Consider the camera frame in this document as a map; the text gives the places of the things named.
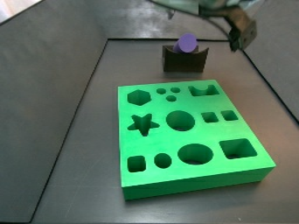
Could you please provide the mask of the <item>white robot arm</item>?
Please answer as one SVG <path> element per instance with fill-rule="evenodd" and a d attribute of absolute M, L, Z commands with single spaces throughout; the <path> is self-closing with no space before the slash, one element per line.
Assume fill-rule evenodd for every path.
<path fill-rule="evenodd" d="M 163 7 L 184 11 L 197 15 L 200 9 L 205 10 L 225 10 L 234 6 L 240 6 L 242 10 L 256 12 L 266 0 L 150 0 L 153 3 Z"/>

